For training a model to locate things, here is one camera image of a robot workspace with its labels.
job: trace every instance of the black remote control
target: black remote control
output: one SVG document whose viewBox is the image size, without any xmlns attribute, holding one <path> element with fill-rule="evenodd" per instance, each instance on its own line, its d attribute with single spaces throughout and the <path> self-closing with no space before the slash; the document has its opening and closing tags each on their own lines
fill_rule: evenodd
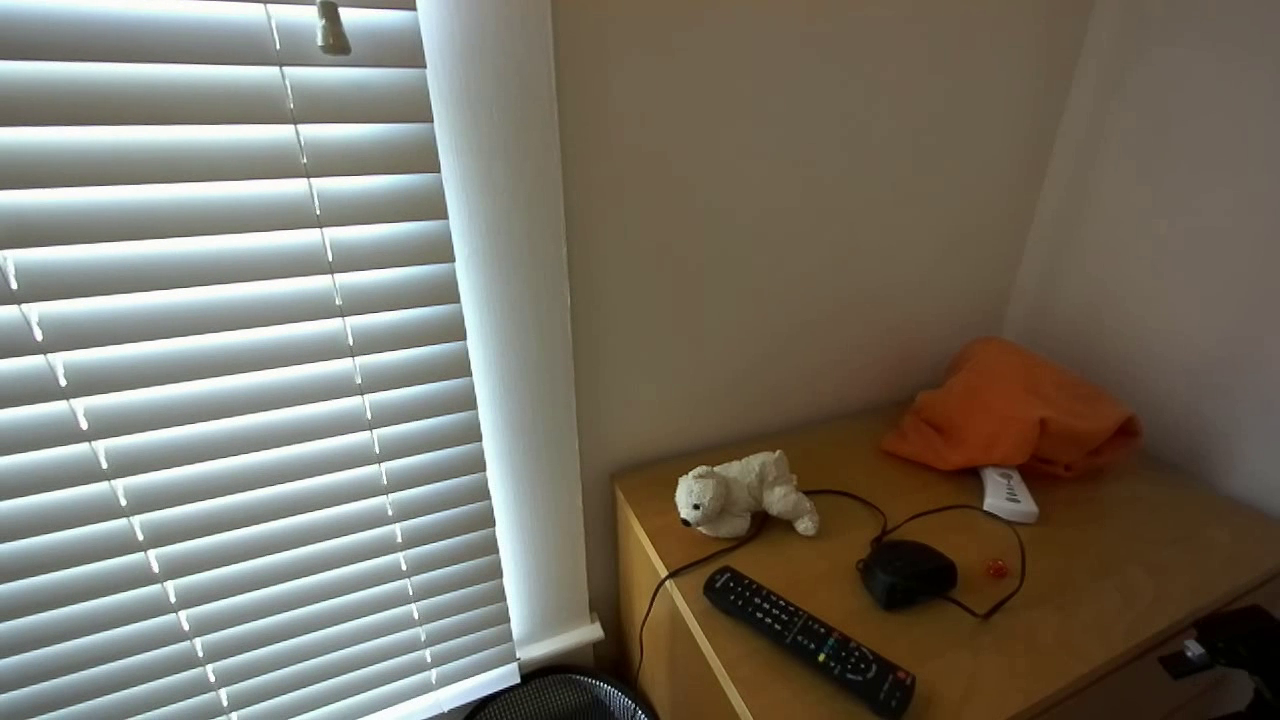
<svg viewBox="0 0 1280 720">
<path fill-rule="evenodd" d="M 916 692 L 912 672 L 896 668 L 892 660 L 856 644 L 832 624 L 808 616 L 804 608 L 756 584 L 752 576 L 724 564 L 708 576 L 704 592 L 724 616 L 736 616 L 784 652 L 800 656 L 808 668 L 824 672 L 856 700 L 864 700 L 876 716 L 908 712 Z"/>
</svg>

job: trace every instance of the orange cloth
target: orange cloth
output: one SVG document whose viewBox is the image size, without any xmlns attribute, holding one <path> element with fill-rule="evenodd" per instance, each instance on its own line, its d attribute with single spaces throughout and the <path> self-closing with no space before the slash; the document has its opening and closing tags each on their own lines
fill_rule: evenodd
<svg viewBox="0 0 1280 720">
<path fill-rule="evenodd" d="M 976 340 L 940 388 L 912 400 L 880 448 L 940 472 L 996 464 L 1088 476 L 1116 464 L 1136 436 L 1136 416 L 1108 392 L 1008 340 Z"/>
</svg>

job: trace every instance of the wooden desk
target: wooden desk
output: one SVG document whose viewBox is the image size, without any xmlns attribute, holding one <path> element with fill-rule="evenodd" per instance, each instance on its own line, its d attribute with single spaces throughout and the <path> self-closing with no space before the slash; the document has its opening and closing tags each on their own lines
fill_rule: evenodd
<svg viewBox="0 0 1280 720">
<path fill-rule="evenodd" d="M 616 480 L 620 624 L 632 676 L 656 580 L 724 548 L 680 528 L 672 512 L 676 476 L 692 464 L 784 448 L 804 488 L 860 492 L 888 520 L 980 500 L 980 480 L 880 456 L 876 436 L 892 416 L 848 416 L 624 472 Z M 992 620 L 972 620 L 944 600 L 880 612 L 856 580 L 876 516 L 844 500 L 816 500 L 824 512 L 816 540 L 776 524 L 728 564 L 916 672 L 908 716 L 920 720 L 1168 716 L 1204 700 L 1224 672 L 1172 684 L 1152 656 L 1180 644 L 1188 624 L 1216 608 L 1280 596 L 1280 524 L 1152 460 L 1128 460 L 1096 480 L 1032 484 L 1032 492 L 1044 520 L 1024 528 L 1028 584 Z M 1012 584 L 996 568 L 1016 568 L 1016 544 L 976 512 L 920 520 L 904 536 L 928 540 L 960 564 L 956 596 L 968 604 L 988 604 Z M 680 572 L 648 616 L 636 684 L 656 712 L 664 720 L 868 716 L 864 704 L 720 616 L 700 592 L 716 564 L 724 560 Z"/>
</svg>

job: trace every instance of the white stuffed toy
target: white stuffed toy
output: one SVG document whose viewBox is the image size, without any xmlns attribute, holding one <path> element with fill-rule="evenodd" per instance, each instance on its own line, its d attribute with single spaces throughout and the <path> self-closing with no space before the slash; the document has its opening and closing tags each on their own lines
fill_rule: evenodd
<svg viewBox="0 0 1280 720">
<path fill-rule="evenodd" d="M 676 512 L 704 536 L 748 536 L 756 512 L 788 520 L 800 536 L 816 536 L 820 528 L 784 452 L 756 452 L 684 472 L 676 484 Z"/>
</svg>

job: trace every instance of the window blind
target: window blind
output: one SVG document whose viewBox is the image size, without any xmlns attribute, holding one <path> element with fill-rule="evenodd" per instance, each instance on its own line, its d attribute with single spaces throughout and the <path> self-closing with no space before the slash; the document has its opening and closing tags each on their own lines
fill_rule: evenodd
<svg viewBox="0 0 1280 720">
<path fill-rule="evenodd" d="M 344 28 L 0 4 L 0 716 L 516 680 L 416 12 Z"/>
</svg>

